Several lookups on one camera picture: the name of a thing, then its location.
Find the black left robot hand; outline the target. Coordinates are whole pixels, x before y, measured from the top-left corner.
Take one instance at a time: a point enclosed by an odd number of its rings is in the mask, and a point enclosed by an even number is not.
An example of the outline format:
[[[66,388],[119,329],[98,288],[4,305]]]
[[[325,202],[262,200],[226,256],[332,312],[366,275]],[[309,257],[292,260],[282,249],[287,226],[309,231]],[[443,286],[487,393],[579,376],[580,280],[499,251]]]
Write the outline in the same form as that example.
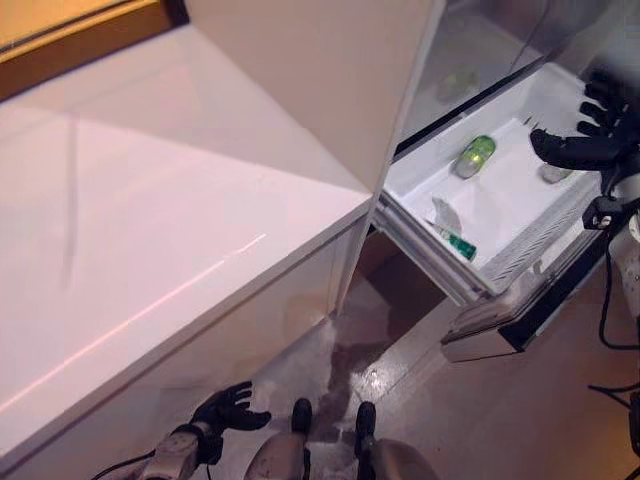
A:
[[[253,394],[251,381],[218,391],[198,406],[190,422],[206,424],[214,436],[225,430],[257,431],[272,419],[269,411],[256,412],[250,409]]]

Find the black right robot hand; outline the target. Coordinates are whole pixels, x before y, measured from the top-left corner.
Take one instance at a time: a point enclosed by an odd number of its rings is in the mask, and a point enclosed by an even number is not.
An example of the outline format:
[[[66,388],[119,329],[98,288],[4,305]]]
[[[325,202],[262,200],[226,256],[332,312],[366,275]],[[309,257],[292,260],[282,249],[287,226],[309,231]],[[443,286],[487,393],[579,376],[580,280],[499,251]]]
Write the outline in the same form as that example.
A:
[[[596,69],[584,87],[579,106],[586,121],[573,137],[536,128],[529,135],[535,154],[545,163],[569,170],[607,171],[639,162],[639,99],[613,74]]]

